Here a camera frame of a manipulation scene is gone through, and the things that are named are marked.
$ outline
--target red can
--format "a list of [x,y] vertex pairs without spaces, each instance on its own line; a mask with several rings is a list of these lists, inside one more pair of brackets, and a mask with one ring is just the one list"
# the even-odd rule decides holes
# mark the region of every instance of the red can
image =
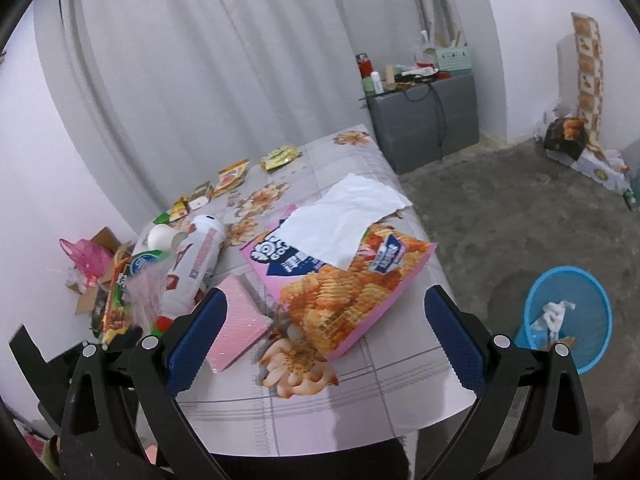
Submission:
[[366,53],[358,54],[356,56],[356,60],[358,61],[358,68],[360,69],[360,75],[362,78],[369,77],[371,72],[373,72],[373,65],[371,64],[371,60]]

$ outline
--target pink cloth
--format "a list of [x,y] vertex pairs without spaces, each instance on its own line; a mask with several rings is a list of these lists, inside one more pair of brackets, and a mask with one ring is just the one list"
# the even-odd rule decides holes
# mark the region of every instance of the pink cloth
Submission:
[[207,361],[214,372],[227,368],[269,328],[269,318],[258,312],[238,278],[229,276],[216,288],[226,296],[226,321],[211,345]]

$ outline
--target gray floor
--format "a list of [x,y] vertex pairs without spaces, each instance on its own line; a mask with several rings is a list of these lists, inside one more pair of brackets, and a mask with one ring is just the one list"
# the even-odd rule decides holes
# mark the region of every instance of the gray floor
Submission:
[[[546,158],[532,141],[503,149],[482,142],[401,177],[438,254],[458,306],[491,332],[513,334],[534,280],[572,265],[604,286],[614,311],[611,344],[581,377],[597,462],[610,460],[640,418],[640,214],[600,184]],[[492,453],[515,428],[518,404]],[[463,416],[423,430],[423,474]]]

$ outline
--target paper towel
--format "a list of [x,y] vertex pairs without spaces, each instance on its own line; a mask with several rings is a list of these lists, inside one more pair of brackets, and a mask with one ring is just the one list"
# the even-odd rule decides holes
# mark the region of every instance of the paper towel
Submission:
[[308,256],[347,270],[369,226],[410,205],[395,189],[350,173],[320,200],[296,209],[277,234]]

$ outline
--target curtain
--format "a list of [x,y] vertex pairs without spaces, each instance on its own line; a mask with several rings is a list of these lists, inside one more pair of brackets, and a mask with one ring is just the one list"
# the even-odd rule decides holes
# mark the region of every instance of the curtain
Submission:
[[[237,160],[369,123],[354,54],[383,72],[413,62],[425,23],[447,38],[457,27],[438,0],[48,4],[62,32],[36,15],[47,83],[87,167],[133,226],[140,215],[129,218],[127,201],[167,208]],[[61,59],[73,77],[62,77]],[[82,128],[78,114],[91,117]],[[130,189],[106,182],[114,166]]]

